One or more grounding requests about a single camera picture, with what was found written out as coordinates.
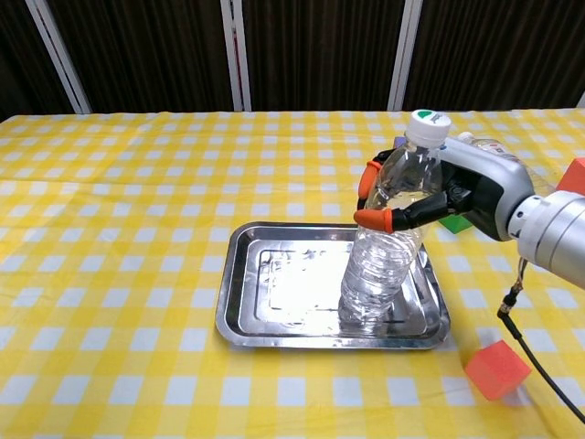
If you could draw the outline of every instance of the green block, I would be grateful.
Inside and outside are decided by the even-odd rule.
[[[447,218],[439,219],[439,222],[445,226],[451,233],[459,233],[473,226],[466,217],[461,215],[450,215]]]

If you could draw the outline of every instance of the orange fingertip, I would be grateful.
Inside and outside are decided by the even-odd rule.
[[[378,171],[382,165],[378,162],[370,160],[367,162],[366,169],[359,180],[359,186],[357,187],[357,196],[364,199],[369,195],[369,190],[374,186]]]
[[[392,210],[361,209],[354,213],[354,221],[366,229],[392,233]]]

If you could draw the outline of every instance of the tray rim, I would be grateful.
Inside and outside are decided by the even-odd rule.
[[[356,230],[357,225],[352,223],[329,223],[329,222],[285,222],[285,221],[252,221],[237,227],[231,234],[228,243],[228,254],[224,264],[224,270],[219,287],[218,300],[216,305],[216,328],[219,334],[235,346],[247,348],[319,348],[319,349],[385,349],[385,350],[425,350],[437,347],[449,335],[451,319],[447,305],[442,297],[441,288],[432,269],[431,258],[427,253],[427,266],[431,270],[426,273],[431,284],[434,295],[439,306],[439,327],[427,338],[416,337],[265,337],[265,336],[243,336],[234,332],[226,319],[226,311],[229,297],[229,287],[234,273],[236,250],[239,237],[247,230],[254,227],[275,227],[275,228],[304,228],[304,229],[348,229]]]

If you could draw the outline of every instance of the dark curtain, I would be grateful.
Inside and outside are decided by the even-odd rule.
[[[386,110],[404,0],[244,0],[252,109]]]
[[[0,122],[66,112],[69,99],[25,1],[0,2]]]
[[[583,0],[424,0],[404,110],[573,107]]]
[[[233,111],[219,0],[48,0],[94,112]]]

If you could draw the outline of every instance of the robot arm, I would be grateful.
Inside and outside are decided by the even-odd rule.
[[[452,213],[462,214],[494,240],[516,240],[520,256],[585,289],[583,196],[559,191],[546,198],[538,197],[523,166],[451,138],[445,142],[440,157],[442,192],[405,209],[358,210],[356,222],[393,232],[413,229]],[[371,175],[366,180],[366,184],[375,181]],[[360,183],[359,209],[366,193],[363,182],[364,178]]]

